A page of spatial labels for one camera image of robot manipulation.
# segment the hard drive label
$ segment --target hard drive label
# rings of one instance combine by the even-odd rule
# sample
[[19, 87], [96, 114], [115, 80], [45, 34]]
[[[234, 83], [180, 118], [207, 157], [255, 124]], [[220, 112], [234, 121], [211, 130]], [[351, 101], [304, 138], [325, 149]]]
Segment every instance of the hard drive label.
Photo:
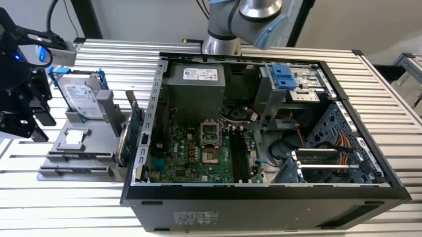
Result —
[[103, 114], [92, 89], [85, 85], [76, 84], [67, 84], [64, 88], [77, 113], [88, 119], [101, 119]]

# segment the sticker label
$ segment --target sticker label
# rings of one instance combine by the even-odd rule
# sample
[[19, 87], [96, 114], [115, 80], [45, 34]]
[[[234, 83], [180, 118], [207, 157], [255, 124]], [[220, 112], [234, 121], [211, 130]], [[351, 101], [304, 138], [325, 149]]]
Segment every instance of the sticker label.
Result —
[[296, 84], [306, 84], [308, 81], [304, 78], [296, 78]]
[[218, 211], [174, 211], [174, 221], [176, 225], [215, 225], [218, 221]]
[[184, 80], [218, 80], [216, 69], [186, 68], [183, 70]]
[[251, 121], [254, 121], [254, 122], [255, 122], [255, 121], [256, 121], [256, 119], [258, 119], [258, 114], [256, 114], [256, 113], [254, 113], [254, 114], [252, 114], [252, 116], [251, 116]]
[[103, 114], [92, 89], [85, 85], [67, 84], [64, 86], [69, 100], [80, 113], [88, 119], [103, 119]]

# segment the green circuit board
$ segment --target green circuit board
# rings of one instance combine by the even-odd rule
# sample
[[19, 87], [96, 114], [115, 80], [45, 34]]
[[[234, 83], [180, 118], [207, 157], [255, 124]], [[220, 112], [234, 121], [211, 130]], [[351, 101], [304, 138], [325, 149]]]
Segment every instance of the green circuit board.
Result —
[[[151, 182], [160, 183], [234, 183], [232, 163], [230, 155], [228, 130], [222, 131], [220, 146], [216, 150], [202, 148], [199, 127], [174, 127], [170, 138], [170, 150], [166, 158], [164, 172], [152, 172]], [[255, 166], [256, 174], [251, 175], [250, 182], [262, 183], [262, 171], [259, 164], [255, 165], [251, 158], [256, 154], [254, 134], [244, 132], [247, 145], [247, 164], [250, 173]]]

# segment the small chip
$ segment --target small chip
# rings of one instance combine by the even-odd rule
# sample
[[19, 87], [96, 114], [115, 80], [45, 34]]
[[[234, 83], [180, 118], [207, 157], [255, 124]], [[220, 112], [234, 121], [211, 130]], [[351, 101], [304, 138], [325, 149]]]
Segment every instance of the small chip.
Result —
[[186, 176], [186, 170], [176, 170], [176, 176]]

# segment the aluminum extrusion table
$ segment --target aluminum extrusion table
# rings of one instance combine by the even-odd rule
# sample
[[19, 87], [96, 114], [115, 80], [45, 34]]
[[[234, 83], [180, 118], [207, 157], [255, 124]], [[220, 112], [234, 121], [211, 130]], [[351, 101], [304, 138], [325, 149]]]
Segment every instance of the aluminum extrusion table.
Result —
[[[124, 89], [135, 87], [139, 105], [146, 106], [159, 52], [200, 53], [199, 44], [159, 44], [88, 39], [77, 45], [73, 69], [107, 73], [115, 103], [130, 108]], [[243, 55], [323, 60], [350, 97], [366, 127], [411, 194], [413, 201], [342, 231], [190, 233], [190, 236], [422, 236], [422, 121], [382, 78], [365, 56], [350, 50], [243, 46]], [[0, 232], [1, 236], [138, 236], [146, 234], [134, 212], [120, 207], [123, 183], [39, 182], [37, 170], [65, 122], [65, 102], [52, 90], [49, 101], [55, 127], [41, 127], [47, 143], [5, 139], [0, 144]]]

